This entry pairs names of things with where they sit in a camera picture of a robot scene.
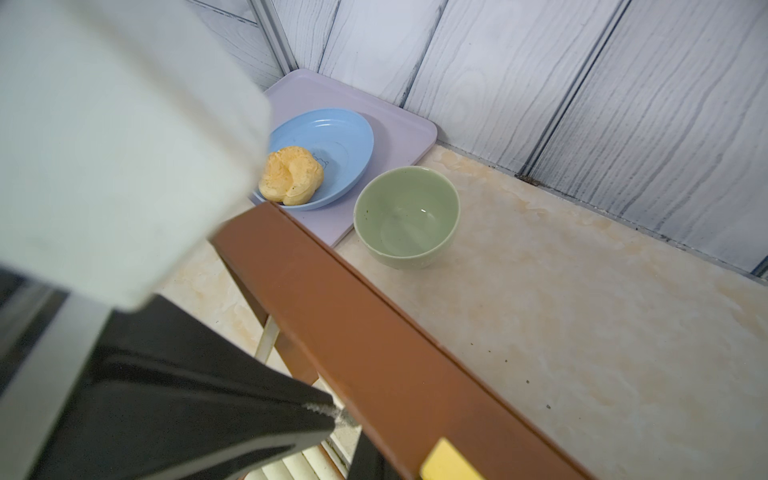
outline brown wooden board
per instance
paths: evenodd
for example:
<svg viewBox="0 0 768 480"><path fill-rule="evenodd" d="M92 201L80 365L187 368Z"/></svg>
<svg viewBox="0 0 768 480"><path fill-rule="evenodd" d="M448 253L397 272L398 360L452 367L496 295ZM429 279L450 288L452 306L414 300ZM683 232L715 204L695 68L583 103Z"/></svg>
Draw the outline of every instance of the brown wooden board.
<svg viewBox="0 0 768 480"><path fill-rule="evenodd" d="M592 478L278 206L233 218L213 245L404 478L443 436L489 480Z"/></svg>
<svg viewBox="0 0 768 480"><path fill-rule="evenodd" d="M248 291L247 288L245 288L245 286L240 281L240 278L238 278L237 275L235 275L231 268L228 266L227 271L235 281L237 288L240 289L240 292L243 293L243 297L248 303L250 309L253 311L254 316L257 320L259 320L261 326L264 327L266 325L266 318L269 314L266 312L261 303L256 300L256 297L254 297L253 294ZM310 360L306 358L306 355L304 355L300 349L293 345L287 336L278 335L277 340L275 340L274 348L280 354L280 358L283 359L283 362L286 364L288 371L294 379L304 382L307 385L314 385L314 383L319 378L315 367L312 365Z"/></svg>

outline yellow sticky note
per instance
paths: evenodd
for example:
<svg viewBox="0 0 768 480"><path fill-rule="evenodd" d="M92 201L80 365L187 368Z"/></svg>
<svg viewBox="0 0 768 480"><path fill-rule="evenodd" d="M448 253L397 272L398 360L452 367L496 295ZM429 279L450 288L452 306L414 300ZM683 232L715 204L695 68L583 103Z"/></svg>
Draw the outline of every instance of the yellow sticky note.
<svg viewBox="0 0 768 480"><path fill-rule="evenodd" d="M484 480L482 475L445 437L422 464L422 480Z"/></svg>

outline metal frame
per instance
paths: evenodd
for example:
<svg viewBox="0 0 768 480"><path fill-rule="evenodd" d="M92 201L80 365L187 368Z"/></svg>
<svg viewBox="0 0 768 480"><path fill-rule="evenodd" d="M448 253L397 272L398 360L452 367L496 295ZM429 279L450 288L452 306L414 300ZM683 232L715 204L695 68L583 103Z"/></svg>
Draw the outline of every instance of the metal frame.
<svg viewBox="0 0 768 480"><path fill-rule="evenodd" d="M277 11L272 1L248 0L248 3L259 21L259 25L266 37L266 42L272 48L272 53L275 56L275 60L277 60L278 66L280 66L280 70L283 71L283 75L288 75L291 71L299 68L290 50L288 37L286 37L283 25L277 17Z"/></svg>

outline wooden plank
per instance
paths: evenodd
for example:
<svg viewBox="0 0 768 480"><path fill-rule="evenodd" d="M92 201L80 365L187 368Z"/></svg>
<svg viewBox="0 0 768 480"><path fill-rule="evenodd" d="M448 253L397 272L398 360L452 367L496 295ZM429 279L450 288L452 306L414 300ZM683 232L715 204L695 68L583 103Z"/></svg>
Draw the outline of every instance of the wooden plank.
<svg viewBox="0 0 768 480"><path fill-rule="evenodd" d="M751 271L768 253L768 4L632 2L531 175Z"/></svg>
<svg viewBox="0 0 768 480"><path fill-rule="evenodd" d="M253 311L254 316L257 318L261 326L266 326L266 318L268 314L264 307L258 300L256 300L256 297L253 296L253 294L240 282L240 278L235 275L228 266L227 272L232 277L232 280L234 280L237 288L243 294L243 298L248 303L248 306ZM304 355L300 349L291 343L288 337L284 335L278 335L277 340L275 340L274 347L280 358L285 363L288 373L294 379L304 382L307 385L312 385L317 381L318 376L315 367L312 365L309 359L306 358L306 355Z"/></svg>
<svg viewBox="0 0 768 480"><path fill-rule="evenodd" d="M273 0L300 68L318 71L339 0Z"/></svg>
<svg viewBox="0 0 768 480"><path fill-rule="evenodd" d="M318 72L402 106L446 2L341 2Z"/></svg>
<svg viewBox="0 0 768 480"><path fill-rule="evenodd" d="M405 109L440 140L517 171L617 0L451 0Z"/></svg>
<svg viewBox="0 0 768 480"><path fill-rule="evenodd" d="M400 475L417 478L445 436L486 478L590 478L285 210L261 204L213 242Z"/></svg>
<svg viewBox="0 0 768 480"><path fill-rule="evenodd" d="M283 76L257 24L204 3L188 0L188 5L262 89L271 87Z"/></svg>

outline bread roll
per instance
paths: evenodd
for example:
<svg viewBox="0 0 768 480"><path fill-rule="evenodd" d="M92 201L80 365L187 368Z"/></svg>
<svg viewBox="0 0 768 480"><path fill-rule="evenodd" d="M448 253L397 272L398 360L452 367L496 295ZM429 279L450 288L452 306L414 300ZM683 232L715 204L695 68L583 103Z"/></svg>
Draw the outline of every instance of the bread roll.
<svg viewBox="0 0 768 480"><path fill-rule="evenodd" d="M303 147L285 147L272 152L259 181L267 200L283 205L304 205L323 182L323 167Z"/></svg>

